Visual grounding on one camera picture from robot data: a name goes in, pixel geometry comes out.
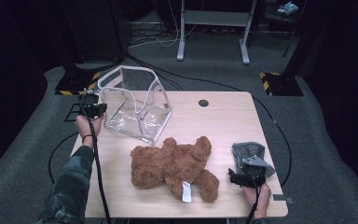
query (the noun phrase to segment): table top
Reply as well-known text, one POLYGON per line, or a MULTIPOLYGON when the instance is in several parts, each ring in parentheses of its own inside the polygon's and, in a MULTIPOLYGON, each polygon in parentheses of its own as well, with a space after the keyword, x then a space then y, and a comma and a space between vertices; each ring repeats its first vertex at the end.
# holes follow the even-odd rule
MULTIPOLYGON (((236 171, 232 145, 257 142, 265 146, 265 158, 274 167, 252 96, 239 91, 167 91, 173 113, 159 137, 156 147, 162 147, 167 137, 178 144, 195 144, 207 136, 212 153, 205 169, 220 181, 219 196, 214 203, 202 201, 197 186, 191 186, 192 203, 174 198, 163 184, 152 189, 137 189, 131 183, 131 151, 147 143, 122 133, 102 129, 98 149, 102 166, 103 189, 111 217, 247 217, 251 207, 245 202, 242 189, 230 183, 228 168, 236 171), (200 106, 206 100, 208 106, 200 106)), ((74 151, 81 146, 78 137, 74 151)), ((267 178, 272 194, 282 194, 277 174, 267 178)), ((287 205, 270 199, 268 217, 284 217, 287 205)), ((90 181, 86 217, 104 217, 95 166, 90 181)))

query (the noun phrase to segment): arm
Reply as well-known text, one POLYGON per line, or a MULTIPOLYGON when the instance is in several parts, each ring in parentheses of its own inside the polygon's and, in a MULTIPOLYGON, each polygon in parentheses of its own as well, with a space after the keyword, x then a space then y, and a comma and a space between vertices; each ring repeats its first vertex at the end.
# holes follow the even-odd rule
MULTIPOLYGON (((93 119, 95 134, 101 131, 103 117, 93 119)), ((80 136, 90 134, 86 118, 77 116, 80 136)), ((92 137, 85 137, 83 145, 72 155, 44 200, 44 208, 37 223, 84 223, 94 152, 92 137)))
MULTIPOLYGON (((245 193, 246 202, 252 207, 255 203, 255 189, 242 187, 245 193)), ((271 189, 267 183, 261 186, 260 195, 258 197, 257 209, 253 216, 254 220, 252 224, 269 224, 267 220, 267 209, 269 208, 269 196, 271 195, 271 189)))

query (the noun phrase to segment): yellow black hazard tape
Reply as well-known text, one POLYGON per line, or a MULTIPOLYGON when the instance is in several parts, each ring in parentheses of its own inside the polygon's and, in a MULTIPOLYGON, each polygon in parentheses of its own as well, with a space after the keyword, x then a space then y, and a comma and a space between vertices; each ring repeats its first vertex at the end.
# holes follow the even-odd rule
MULTIPOLYGON (((92 90, 96 87, 98 78, 100 77, 101 72, 98 72, 94 74, 92 77, 92 80, 90 84, 87 87, 87 90, 92 90)), ((80 95, 80 94, 86 94, 85 91, 55 91, 56 95, 80 95)))
POLYGON ((264 91, 267 95, 272 95, 272 91, 269 85, 269 82, 267 81, 267 76, 273 75, 273 76, 280 76, 280 73, 260 73, 261 81, 263 82, 264 91))

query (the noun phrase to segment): black cable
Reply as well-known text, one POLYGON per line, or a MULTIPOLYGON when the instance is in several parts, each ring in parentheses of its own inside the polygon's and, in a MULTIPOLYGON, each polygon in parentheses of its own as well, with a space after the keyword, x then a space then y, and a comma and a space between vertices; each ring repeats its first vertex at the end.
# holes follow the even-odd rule
MULTIPOLYGON (((127 58, 133 60, 134 62, 140 64, 142 67, 150 68, 150 67, 147 66, 144 62, 142 62, 141 60, 139 60, 139 59, 137 59, 137 58, 131 56, 130 54, 126 54, 125 56, 126 56, 127 58)), ((184 90, 177 82, 175 82, 175 81, 173 81, 173 80, 170 80, 170 79, 168 79, 168 78, 162 76, 161 74, 157 73, 156 71, 155 71, 155 73, 156 73, 156 75, 157 75, 158 77, 162 77, 162 78, 163 78, 164 80, 166 80, 168 83, 170 83, 171 85, 173 85, 173 87, 176 88, 177 90, 179 90, 179 91, 183 91, 183 90, 184 90)))
POLYGON ((50 175, 50 180, 52 184, 55 184, 54 181, 54 177, 53 174, 51 173, 51 160, 54 156, 54 153, 57 151, 57 149, 62 145, 62 143, 64 143, 66 140, 68 140, 69 138, 78 135, 79 133, 72 133, 71 135, 67 136, 66 138, 64 138, 55 148, 54 150, 50 153, 50 157, 48 158, 48 174, 50 175))
POLYGON ((101 198, 103 200, 103 209, 105 212, 107 223, 111 224, 112 222, 111 222, 110 215, 109 215, 109 208, 107 206, 106 198, 105 198, 104 191, 103 191, 103 178, 102 178, 102 172, 101 172, 100 156, 98 154, 97 135, 95 134, 94 125, 91 122, 91 119, 89 118, 89 116, 87 116, 87 113, 83 107, 83 103, 80 101, 79 98, 77 98, 77 101, 79 103, 80 109, 82 110, 82 113, 85 115, 87 121, 89 122, 89 129, 91 130, 91 135, 92 135, 92 144, 94 146, 95 164, 97 166, 98 185, 99 185, 99 189, 100 189, 100 193, 101 193, 101 198))
POLYGON ((130 40, 129 47, 144 43, 148 39, 158 39, 158 38, 163 38, 163 37, 169 36, 169 34, 167 34, 166 32, 155 31, 153 29, 150 29, 148 31, 157 32, 157 33, 152 34, 152 35, 147 35, 146 31, 147 31, 146 29, 134 30, 133 32, 138 33, 138 34, 132 34, 132 39, 130 40))
MULTIPOLYGON (((169 71, 166 71, 162 68, 159 68, 159 67, 156 67, 155 65, 153 64, 150 64, 150 63, 146 63, 146 62, 143 62, 137 58, 135 58, 134 56, 131 56, 130 54, 127 54, 126 57, 132 59, 133 61, 136 60, 136 62, 140 62, 141 65, 146 65, 148 68, 155 68, 155 69, 158 69, 159 71, 162 71, 162 72, 165 72, 165 73, 168 73, 170 75, 173 75, 175 77, 181 77, 181 78, 185 78, 185 79, 190 79, 190 80, 196 80, 196 81, 204 81, 204 82, 209 82, 209 83, 213 83, 213 84, 216 84, 216 85, 219 85, 219 86, 223 86, 223 87, 227 87, 227 88, 231 88, 235 91, 243 91, 241 89, 238 89, 238 88, 235 88, 235 87, 232 87, 232 86, 228 86, 228 85, 225 85, 225 84, 222 84, 222 83, 218 83, 218 82, 214 82, 214 81, 211 81, 211 80, 207 80, 207 79, 202 79, 202 78, 194 78, 194 77, 183 77, 183 76, 179 76, 179 75, 176 75, 175 73, 172 73, 172 72, 169 72, 169 71)), ((284 186, 284 184, 286 183, 287 179, 289 178, 290 174, 291 174, 291 170, 292 170, 292 149, 290 148, 290 145, 289 145, 289 141, 287 140, 286 138, 286 135, 283 133, 283 130, 281 129, 281 127, 279 126, 279 124, 277 123, 277 121, 272 117, 272 115, 269 113, 269 110, 266 108, 266 106, 261 103, 261 101, 259 101, 257 98, 255 98, 253 95, 252 95, 252 98, 254 100, 256 100, 259 104, 261 104, 261 106, 266 110, 268 116, 272 119, 272 121, 274 122, 275 126, 278 128, 279 132, 281 133, 283 139, 284 139, 284 142, 286 143, 287 145, 287 149, 288 149, 288 153, 289 153, 289 167, 288 167, 288 171, 287 171, 287 174, 286 174, 286 177, 284 178, 283 182, 281 183, 281 187, 284 186)))
POLYGON ((246 223, 245 223, 245 224, 251 223, 251 220, 252 220, 253 216, 255 215, 255 210, 257 210, 257 206, 258 206, 258 198, 260 197, 260 192, 261 192, 261 188, 262 188, 262 186, 260 186, 260 190, 257 191, 257 184, 255 183, 255 177, 252 176, 249 172, 248 172, 248 174, 249 174, 249 176, 252 178, 253 184, 254 184, 254 187, 255 187, 255 203, 254 203, 254 205, 252 206, 251 212, 249 213, 249 216, 248 216, 248 218, 246 219, 246 223))

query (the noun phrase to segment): gray carpet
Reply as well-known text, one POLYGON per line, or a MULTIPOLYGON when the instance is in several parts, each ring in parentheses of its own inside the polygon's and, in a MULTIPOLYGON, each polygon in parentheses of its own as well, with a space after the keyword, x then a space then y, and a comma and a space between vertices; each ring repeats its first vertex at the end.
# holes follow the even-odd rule
MULTIPOLYGON (((241 63, 239 38, 235 35, 199 35, 186 42, 185 59, 180 63, 176 61, 177 42, 168 48, 159 43, 146 44, 129 48, 129 52, 177 75, 226 85, 175 77, 156 69, 185 91, 235 91, 227 87, 232 86, 250 92, 264 104, 282 128, 293 155, 292 173, 282 189, 295 203, 288 205, 286 217, 273 218, 272 223, 358 223, 358 180, 339 158, 325 130, 319 104, 306 82, 302 77, 296 78, 304 92, 303 97, 267 96, 261 85, 259 73, 282 72, 296 43, 283 58, 287 41, 284 35, 258 34, 249 49, 251 64, 246 66, 241 63)), ((122 64, 136 65, 129 59, 122 64)), ((63 138, 76 132, 73 123, 64 122, 76 97, 54 95, 62 74, 61 67, 46 72, 48 90, 44 100, 0 160, 0 223, 36 221, 43 199, 51 188, 48 177, 50 152, 63 138)), ((163 78, 161 81, 167 91, 175 90, 163 78)), ((257 102, 255 106, 282 181, 288 170, 288 148, 264 108, 257 102)), ((52 163, 55 176, 70 155, 75 140, 70 138, 64 142, 55 154, 52 163)), ((87 222, 101 223, 101 220, 88 218, 87 222)), ((243 223, 244 218, 231 220, 231 223, 235 222, 243 223)))

